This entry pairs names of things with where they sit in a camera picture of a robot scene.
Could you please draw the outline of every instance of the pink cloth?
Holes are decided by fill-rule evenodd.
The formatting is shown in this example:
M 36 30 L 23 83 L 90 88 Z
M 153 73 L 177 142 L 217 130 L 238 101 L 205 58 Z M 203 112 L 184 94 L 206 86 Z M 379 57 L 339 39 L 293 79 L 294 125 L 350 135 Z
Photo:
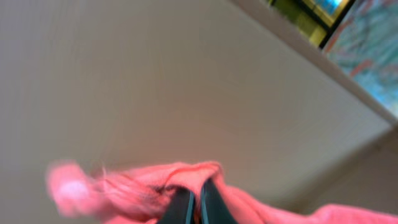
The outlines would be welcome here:
M 47 184 L 58 211 L 66 217 L 93 215 L 105 224 L 153 224 L 167 209 L 176 186 L 190 189 L 199 202 L 201 187 L 208 178 L 213 179 L 238 223 L 398 224 L 398 217 L 342 205 L 326 205 L 309 216 L 272 208 L 242 190 L 225 185 L 217 162 L 194 165 L 179 162 L 103 172 L 95 179 L 86 176 L 74 162 L 64 162 L 50 168 Z

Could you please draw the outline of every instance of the red fabric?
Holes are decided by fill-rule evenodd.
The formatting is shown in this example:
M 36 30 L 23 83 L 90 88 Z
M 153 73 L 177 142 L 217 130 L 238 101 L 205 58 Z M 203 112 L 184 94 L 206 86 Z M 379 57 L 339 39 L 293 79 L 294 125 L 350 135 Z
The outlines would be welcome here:
M 47 184 L 58 211 L 66 217 L 93 215 L 105 224 L 154 224 L 167 209 L 176 186 L 190 189 L 199 202 L 201 187 L 208 178 L 213 179 L 238 223 L 398 224 L 398 217 L 342 205 L 327 205 L 309 216 L 272 208 L 225 185 L 217 162 L 103 172 L 95 179 L 86 176 L 74 162 L 64 162 L 50 168 Z

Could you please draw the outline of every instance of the mural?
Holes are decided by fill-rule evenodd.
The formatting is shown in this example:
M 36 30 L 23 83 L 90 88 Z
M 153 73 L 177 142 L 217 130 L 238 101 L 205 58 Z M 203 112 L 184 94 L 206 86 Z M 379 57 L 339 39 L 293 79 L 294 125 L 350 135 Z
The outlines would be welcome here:
M 398 0 L 357 0 L 325 53 L 398 116 Z

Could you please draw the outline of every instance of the pink fabric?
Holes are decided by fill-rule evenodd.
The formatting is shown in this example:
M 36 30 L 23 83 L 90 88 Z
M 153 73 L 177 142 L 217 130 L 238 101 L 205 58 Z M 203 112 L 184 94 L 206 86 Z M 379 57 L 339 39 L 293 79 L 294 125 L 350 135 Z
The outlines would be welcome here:
M 309 216 L 272 208 L 242 190 L 225 185 L 217 162 L 194 165 L 179 162 L 104 172 L 94 179 L 69 161 L 50 168 L 47 184 L 58 211 L 66 217 L 92 215 L 105 224 L 153 224 L 167 209 L 176 186 L 190 189 L 199 202 L 201 187 L 208 178 L 213 179 L 238 223 L 398 224 L 398 217 L 342 205 L 326 205 Z

